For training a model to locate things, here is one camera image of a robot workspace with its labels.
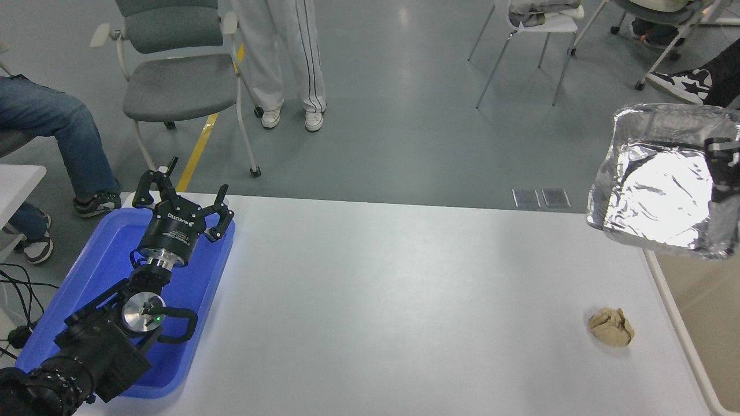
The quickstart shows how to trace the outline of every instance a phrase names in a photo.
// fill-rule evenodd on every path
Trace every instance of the person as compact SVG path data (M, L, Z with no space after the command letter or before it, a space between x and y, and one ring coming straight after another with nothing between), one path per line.
M75 197L73 209L82 218L121 207L118 181L103 151L93 115L71 95L35 84L22 75L0 77L0 129L57 140ZM51 217L23 203L9 224L26 239L21 242L26 259L39 264L49 258Z
M650 10L664 13L673 13L681 10L690 3L690 0L630 0L632 3L643 6ZM679 30L670 24L654 23L640 18L635 18L630 31L632 37L643 42L648 47L665 49L670 41L679 34Z
M232 0L244 37L246 83L255 106L262 107L262 126L280 122L283 79L278 58L278 37L287 46L298 84L298 97L306 111L306 129L323 126L326 92L320 67L313 0Z
M645 79L681 100L727 107L740 95L740 38L698 68L670 74L652 72Z

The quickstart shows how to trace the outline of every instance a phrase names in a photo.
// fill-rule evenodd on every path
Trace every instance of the aluminum foil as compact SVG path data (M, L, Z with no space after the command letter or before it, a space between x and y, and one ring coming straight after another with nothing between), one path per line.
M609 152L588 194L586 220L619 243L721 260L738 242L740 196L711 201L704 140L740 141L740 112L639 104L614 115Z

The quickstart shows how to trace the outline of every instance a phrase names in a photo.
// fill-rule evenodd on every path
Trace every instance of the blue tray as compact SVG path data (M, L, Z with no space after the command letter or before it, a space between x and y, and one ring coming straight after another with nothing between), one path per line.
M129 276L133 270L129 253L138 246L151 218L152 213L148 209L123 208L107 214L101 220L38 322L16 361L16 367L29 372L54 355L59 350L54 344L54 337L66 328L64 319L105 289ZM206 219L209 227L217 221L217 215ZM156 343L147 353L152 368L123 396L149 399L163 397L185 378L229 257L234 228L235 225L231 223L225 236L215 243L201 236L188 266L172 270L172 280L164 287L162 297L167 306L188 308L198 313L195 334L186 343ZM179 336L185 332L186 320L165 319L163 326L165 335Z

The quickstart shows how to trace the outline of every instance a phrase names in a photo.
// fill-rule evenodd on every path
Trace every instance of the striped pants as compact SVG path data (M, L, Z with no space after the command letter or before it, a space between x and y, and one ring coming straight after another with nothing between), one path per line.
M313 0L232 0L244 36L246 82L265 111L283 106L278 37L288 50L298 98L310 113L323 113L326 93L319 65Z

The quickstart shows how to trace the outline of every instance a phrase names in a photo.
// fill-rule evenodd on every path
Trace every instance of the black cable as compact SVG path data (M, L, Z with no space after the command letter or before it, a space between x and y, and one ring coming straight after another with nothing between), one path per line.
M29 297L28 297L28 309L27 309L27 312L26 312L26 309L24 309L24 314L26 315L27 324L30 326L31 308L33 307L32 298L36 300L36 303L38 304L39 309L41 309L41 314L43 315L46 312L44 310L44 305L38 299L38 296L36 295L36 292L33 291L32 286L48 286L48 287L53 287L55 289L59 289L59 286L56 286L56 285L53 285L53 284L43 284L43 283L32 282L31 281L31 277L28 274L28 271L25 269L25 267L19 266L18 264L0 263L0 266L18 267L20 270L23 271L24 275L26 276L26 281L22 281L22 280L19 280L19 279L16 279L16 278L12 278L8 274L6 274L6 273L4 273L4 272L2 272L0 270L0 275L2 275L3 277L5 277L7 279L7 281L0 280L0 283L23 284L24 286L26 286L26 289L29 292Z
M17 355L15 355L12 352L10 352L10 351L7 350L7 347L9 347L9 346L10 346L10 343L7 343L7 345L5 346L5 348L2 348L0 346L0 358L2 358L3 355L7 355L8 357L12 358L13 360L18 360L18 356Z
M16 283L20 283L20 284L22 284L24 286L28 286L28 285L31 285L31 286L48 286L48 287L53 287L54 289L59 289L59 286L53 285L51 283L41 283L41 282L31 282L31 283L28 283L28 282L19 281L19 280L16 280L16 279L14 279L14 281ZM4 281L4 280L0 279L0 283L10 283L10 282L11 281Z
M28 286L26 286L28 288L28 292L29 292L29 297L28 297L28 314L30 316L30 313L31 313L31 305L32 305L31 304L31 297L32 296L33 296L34 299L36 299L36 303L38 303L38 307L41 308L41 313L44 314L44 307L43 307L43 305L41 305L41 301L38 299L38 296L36 296L36 293L31 288L31 285L30 285L31 284L31 276L28 274L28 271L26 270L26 268L23 267L23 266L19 266L18 264L0 263L0 266L2 266L2 265L15 266L15 267L18 267L20 270L23 270L23 273L26 275L26 282L28 282ZM22 281L20 281L18 279L15 279L15 280L18 283L21 283L22 282Z
M18 288L18 284L15 282L16 279L11 278L6 272L3 272L0 270L0 275L6 278L10 281L10 284L13 285L13 287L16 289L16 293L18 293L18 299L21 301L21 308L23 308L23 315L26 317L26 325L31 325L31 312L30 309L26 308L26 301L23 299L23 294L21 293L20 288Z

